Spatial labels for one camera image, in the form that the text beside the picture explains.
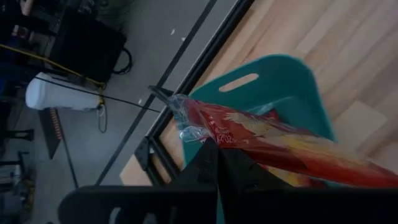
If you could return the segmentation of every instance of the wooden tabletop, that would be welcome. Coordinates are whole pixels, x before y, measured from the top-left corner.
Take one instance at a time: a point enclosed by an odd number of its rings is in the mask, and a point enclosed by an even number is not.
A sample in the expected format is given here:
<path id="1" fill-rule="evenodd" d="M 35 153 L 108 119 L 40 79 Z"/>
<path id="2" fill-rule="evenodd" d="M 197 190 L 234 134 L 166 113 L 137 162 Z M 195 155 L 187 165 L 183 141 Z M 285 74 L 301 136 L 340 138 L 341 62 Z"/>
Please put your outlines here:
<path id="1" fill-rule="evenodd" d="M 397 0 L 256 0 L 197 86 L 264 55 L 301 58 L 316 76 L 339 143 L 398 172 L 397 11 Z M 160 140 L 182 169 L 174 121 Z M 150 185 L 134 156 L 120 176 L 128 185 Z"/>

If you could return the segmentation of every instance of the teal plastic bin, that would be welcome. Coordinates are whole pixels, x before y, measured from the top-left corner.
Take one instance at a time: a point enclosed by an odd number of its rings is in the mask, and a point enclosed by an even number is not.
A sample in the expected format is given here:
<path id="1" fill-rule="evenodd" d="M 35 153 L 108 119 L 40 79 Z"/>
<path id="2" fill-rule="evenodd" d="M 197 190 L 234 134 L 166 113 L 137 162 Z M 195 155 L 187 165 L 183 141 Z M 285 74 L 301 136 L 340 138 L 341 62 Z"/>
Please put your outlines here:
<path id="1" fill-rule="evenodd" d="M 259 77 L 231 91 L 219 91 L 220 87 L 251 73 Z M 256 114 L 258 108 L 272 103 L 283 122 L 335 141 L 312 71 L 300 59 L 289 55 L 259 58 L 197 88 L 190 96 Z M 193 159 L 200 146 L 200 142 L 183 142 L 185 164 Z"/>

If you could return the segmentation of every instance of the red chip bag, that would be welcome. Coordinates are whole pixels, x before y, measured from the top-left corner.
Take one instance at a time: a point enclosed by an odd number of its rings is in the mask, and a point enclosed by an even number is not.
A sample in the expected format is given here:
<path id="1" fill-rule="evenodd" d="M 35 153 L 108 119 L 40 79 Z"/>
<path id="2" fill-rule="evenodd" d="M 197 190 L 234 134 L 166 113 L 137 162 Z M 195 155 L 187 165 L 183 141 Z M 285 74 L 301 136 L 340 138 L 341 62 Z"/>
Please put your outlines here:
<path id="1" fill-rule="evenodd" d="M 275 111 L 258 116 L 175 95 L 179 128 L 202 128 L 222 149 L 242 149 L 259 165 L 360 187 L 398 187 L 398 175 L 304 129 L 281 123 Z"/>

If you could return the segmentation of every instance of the white cylinder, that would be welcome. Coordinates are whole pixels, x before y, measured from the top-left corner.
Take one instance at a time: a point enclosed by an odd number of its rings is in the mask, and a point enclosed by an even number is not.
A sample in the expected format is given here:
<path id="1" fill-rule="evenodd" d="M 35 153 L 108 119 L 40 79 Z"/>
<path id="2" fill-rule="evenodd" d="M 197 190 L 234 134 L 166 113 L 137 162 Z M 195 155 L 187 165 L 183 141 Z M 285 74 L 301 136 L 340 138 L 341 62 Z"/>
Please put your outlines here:
<path id="1" fill-rule="evenodd" d="M 56 80 L 42 72 L 37 74 L 36 77 L 70 88 L 97 94 L 95 91 L 89 91 L 83 87 Z M 26 89 L 25 103 L 29 108 L 37 110 L 43 110 L 45 108 L 71 108 L 73 110 L 89 110 L 98 106 L 100 101 L 100 97 L 98 95 L 72 90 L 40 80 L 38 78 L 34 78 L 32 81 L 30 81 Z"/>

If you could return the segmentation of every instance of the black metal frame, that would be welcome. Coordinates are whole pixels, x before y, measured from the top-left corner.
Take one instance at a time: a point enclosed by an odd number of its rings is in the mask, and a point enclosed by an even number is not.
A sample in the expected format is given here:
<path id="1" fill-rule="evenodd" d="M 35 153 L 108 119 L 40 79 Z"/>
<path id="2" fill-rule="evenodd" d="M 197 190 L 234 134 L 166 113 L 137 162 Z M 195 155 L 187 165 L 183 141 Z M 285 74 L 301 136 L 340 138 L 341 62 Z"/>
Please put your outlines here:
<path id="1" fill-rule="evenodd" d="M 207 45 L 206 49 L 203 51 L 196 64 L 194 64 L 187 77 L 174 92 L 175 94 L 189 94 L 192 91 L 203 72 L 216 57 L 222 46 L 224 46 L 224 43 L 235 30 L 236 26 L 247 13 L 253 2 L 254 0 L 239 0 L 234 5 L 231 12 L 217 30 L 216 34 L 212 38 L 211 42 Z M 164 99 L 164 96 L 170 95 L 172 93 L 170 90 L 161 89 L 159 87 L 151 88 L 151 90 L 152 95 L 161 100 Z M 162 131 L 166 125 L 168 125 L 172 117 L 172 111 L 169 108 L 165 108 L 159 115 L 157 121 L 151 127 L 147 136 L 144 137 L 135 151 L 135 155 L 140 163 L 141 168 L 147 173 L 150 181 L 154 185 L 163 185 L 164 180 L 160 176 L 152 162 L 152 159 L 150 158 L 152 156 L 150 153 L 151 149 L 153 149 L 153 152 L 159 157 L 159 160 L 165 167 L 172 180 L 174 180 L 180 173 L 180 169 L 177 167 L 174 160 L 163 146 L 162 142 L 159 140 L 159 136 L 162 134 Z"/>
<path id="2" fill-rule="evenodd" d="M 27 155 L 27 154 L 29 154 L 29 152 L 22 152 L 22 151 L 19 151 L 19 152 L 17 153 L 17 156 L 18 156 L 18 160 L 17 160 L 17 161 L 0 161 L 0 167 L 1 167 L 1 166 L 14 166 L 14 165 L 19 165 L 19 167 L 21 168 L 21 175 L 25 175 L 25 173 L 26 173 L 26 167 L 25 167 L 23 155 Z"/>
<path id="3" fill-rule="evenodd" d="M 208 138 L 169 185 L 82 187 L 62 200 L 58 217 L 62 224 L 202 224 L 222 216 L 225 223 L 396 223 L 397 199 L 396 189 L 293 187 Z"/>

